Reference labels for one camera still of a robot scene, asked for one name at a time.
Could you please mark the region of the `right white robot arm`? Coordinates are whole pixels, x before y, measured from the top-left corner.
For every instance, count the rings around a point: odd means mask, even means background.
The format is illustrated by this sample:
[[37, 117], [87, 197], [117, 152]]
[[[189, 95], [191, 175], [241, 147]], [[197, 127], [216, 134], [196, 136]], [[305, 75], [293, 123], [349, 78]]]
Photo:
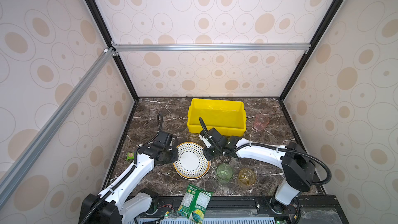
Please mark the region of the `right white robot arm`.
[[280, 168], [285, 179], [272, 198], [274, 207], [287, 206], [296, 196], [310, 191], [311, 186], [325, 185], [332, 179], [330, 168], [295, 142], [287, 146], [256, 143], [237, 136], [228, 138], [215, 128], [202, 130], [200, 139], [206, 145], [203, 154], [208, 161], [215, 157], [247, 158]]

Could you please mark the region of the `dotted yellow rim plate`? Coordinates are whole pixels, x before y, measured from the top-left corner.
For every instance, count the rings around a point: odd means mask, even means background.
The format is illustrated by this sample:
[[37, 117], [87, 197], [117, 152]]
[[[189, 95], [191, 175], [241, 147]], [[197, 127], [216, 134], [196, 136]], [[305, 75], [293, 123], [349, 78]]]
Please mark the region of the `dotted yellow rim plate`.
[[182, 178], [196, 180], [205, 176], [211, 166], [203, 154], [203, 147], [197, 143], [184, 142], [177, 146], [178, 159], [173, 166]]

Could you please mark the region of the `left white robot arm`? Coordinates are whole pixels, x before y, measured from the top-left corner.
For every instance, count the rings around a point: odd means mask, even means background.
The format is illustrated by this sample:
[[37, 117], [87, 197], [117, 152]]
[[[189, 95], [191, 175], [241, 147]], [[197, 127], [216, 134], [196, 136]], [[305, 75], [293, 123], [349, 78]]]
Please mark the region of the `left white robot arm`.
[[149, 142], [134, 152], [133, 162], [108, 187], [97, 195], [89, 194], [82, 202], [80, 224], [126, 224], [150, 210], [158, 194], [143, 190], [128, 200], [131, 192], [155, 166], [178, 160], [178, 138], [158, 131]]

